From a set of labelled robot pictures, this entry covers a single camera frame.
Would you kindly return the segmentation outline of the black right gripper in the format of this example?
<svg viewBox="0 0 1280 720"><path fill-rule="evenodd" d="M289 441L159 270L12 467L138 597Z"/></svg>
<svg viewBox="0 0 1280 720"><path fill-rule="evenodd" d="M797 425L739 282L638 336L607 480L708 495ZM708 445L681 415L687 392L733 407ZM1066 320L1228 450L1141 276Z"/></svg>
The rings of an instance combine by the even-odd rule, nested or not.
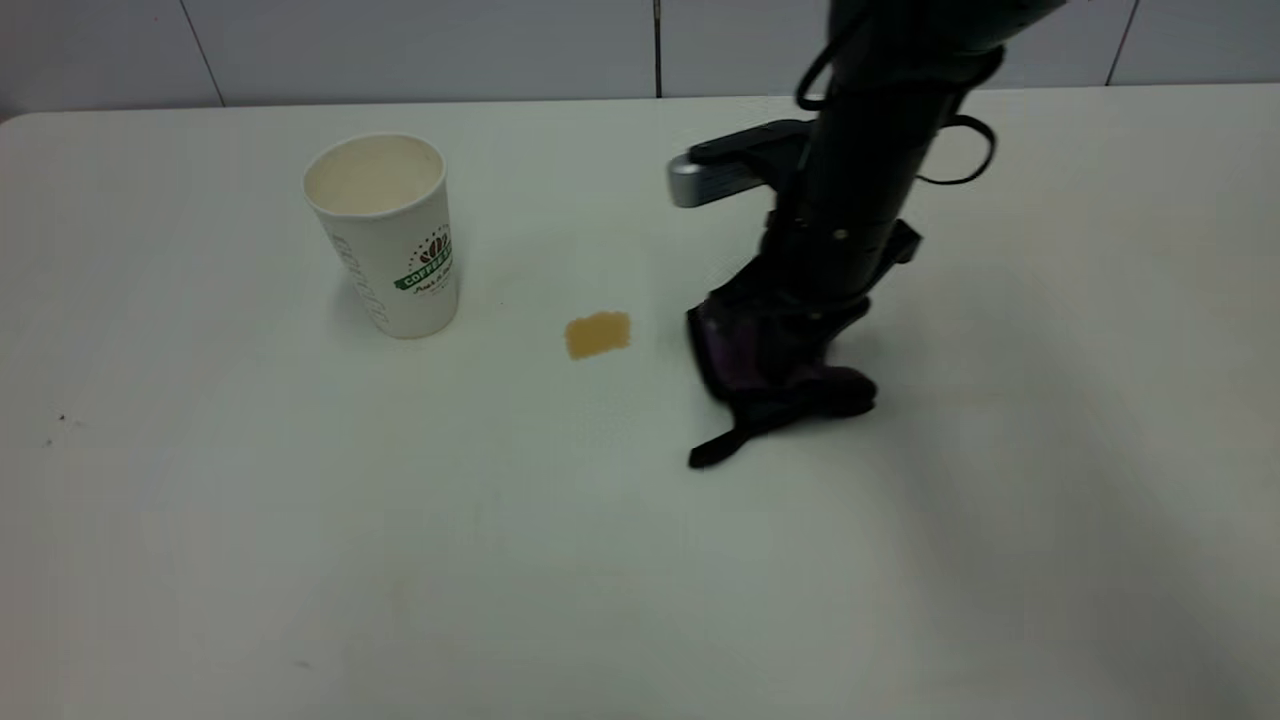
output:
<svg viewBox="0 0 1280 720"><path fill-rule="evenodd" d="M762 240L762 319L851 310L892 269L910 263L922 241L895 210L849 205L801 217L777 206L767 217Z"/></svg>

